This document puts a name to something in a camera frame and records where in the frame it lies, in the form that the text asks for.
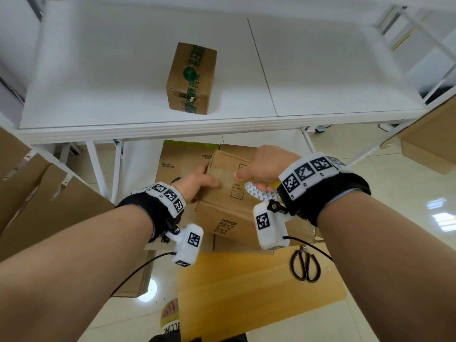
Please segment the tape roll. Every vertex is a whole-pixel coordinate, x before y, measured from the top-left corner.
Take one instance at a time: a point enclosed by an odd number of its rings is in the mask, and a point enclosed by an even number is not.
[[[278,183],[278,185],[276,185],[275,182],[272,184],[271,183],[267,183],[267,184],[272,186],[273,188],[277,188],[280,185],[280,182]],[[268,192],[265,190],[259,190],[257,188],[257,186],[255,186],[252,183],[252,181],[243,182],[243,183],[241,183],[241,186],[244,187],[245,191],[249,195],[251,195],[254,198],[259,199],[260,201],[275,200],[278,202],[282,202],[280,195],[278,194],[278,192],[276,190],[272,191],[272,192]]]

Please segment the black pants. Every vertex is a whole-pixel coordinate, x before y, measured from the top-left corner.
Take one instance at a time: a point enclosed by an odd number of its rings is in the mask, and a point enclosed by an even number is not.
[[[165,335],[157,335],[152,337],[149,342],[181,342],[181,333],[179,331],[173,331]],[[202,342],[201,337],[194,339],[191,342]],[[234,337],[227,338],[220,342],[248,342],[245,334],[237,335]]]

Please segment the person's left hand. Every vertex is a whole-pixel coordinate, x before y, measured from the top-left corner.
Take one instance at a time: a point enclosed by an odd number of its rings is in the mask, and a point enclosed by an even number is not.
[[[201,187],[209,186],[217,188],[220,186],[219,180],[205,174],[208,164],[209,162],[206,162],[202,166],[199,166],[195,171],[172,184],[177,188],[187,203],[193,199]]]

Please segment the person's right hand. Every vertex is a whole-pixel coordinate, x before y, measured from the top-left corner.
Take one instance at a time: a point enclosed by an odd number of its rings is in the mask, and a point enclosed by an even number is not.
[[[234,173],[234,178],[238,181],[252,181],[259,190],[271,191],[274,189],[256,181],[278,181],[279,175],[300,158],[300,155],[278,146],[262,145],[256,151],[252,163]]]

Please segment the black wrist strap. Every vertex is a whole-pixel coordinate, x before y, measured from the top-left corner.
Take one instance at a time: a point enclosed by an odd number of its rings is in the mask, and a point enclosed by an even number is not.
[[[354,173],[339,173],[326,178],[307,189],[304,194],[294,201],[290,199],[282,185],[277,188],[277,192],[292,216],[298,215],[317,227],[318,215],[325,205],[337,195],[350,189],[358,189],[371,195],[369,184],[366,180]]]
[[[168,211],[158,198],[148,195],[146,192],[135,193],[124,198],[115,208],[124,205],[133,204],[142,208],[151,218],[154,224],[154,233],[149,242],[154,241],[168,230],[174,229],[174,226],[181,221],[183,210],[173,219]]]

